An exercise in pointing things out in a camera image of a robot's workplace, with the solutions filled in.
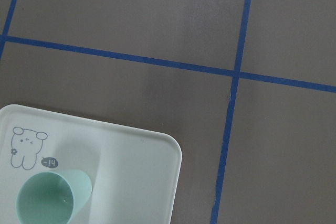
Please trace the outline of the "cream rabbit print tray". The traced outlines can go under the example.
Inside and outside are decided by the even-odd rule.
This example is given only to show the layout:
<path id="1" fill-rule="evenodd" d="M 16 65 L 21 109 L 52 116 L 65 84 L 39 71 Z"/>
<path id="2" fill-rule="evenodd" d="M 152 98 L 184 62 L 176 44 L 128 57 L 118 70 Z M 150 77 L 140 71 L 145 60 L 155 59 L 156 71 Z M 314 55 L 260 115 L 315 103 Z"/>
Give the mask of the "cream rabbit print tray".
<path id="1" fill-rule="evenodd" d="M 73 223 L 170 223 L 182 161 L 164 133 L 23 105 L 1 109 L 1 223 L 19 223 L 17 194 L 33 175 L 79 169 L 92 194 Z"/>

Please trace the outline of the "light green cup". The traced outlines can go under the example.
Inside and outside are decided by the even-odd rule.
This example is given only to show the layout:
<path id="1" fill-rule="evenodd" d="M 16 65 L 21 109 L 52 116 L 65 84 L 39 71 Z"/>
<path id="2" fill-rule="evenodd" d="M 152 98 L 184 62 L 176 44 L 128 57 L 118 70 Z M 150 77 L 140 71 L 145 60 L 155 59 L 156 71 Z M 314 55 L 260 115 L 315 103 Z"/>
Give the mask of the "light green cup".
<path id="1" fill-rule="evenodd" d="M 91 179 L 79 169 L 41 172 L 19 190 L 16 214 L 20 223 L 70 223 L 91 193 Z"/>

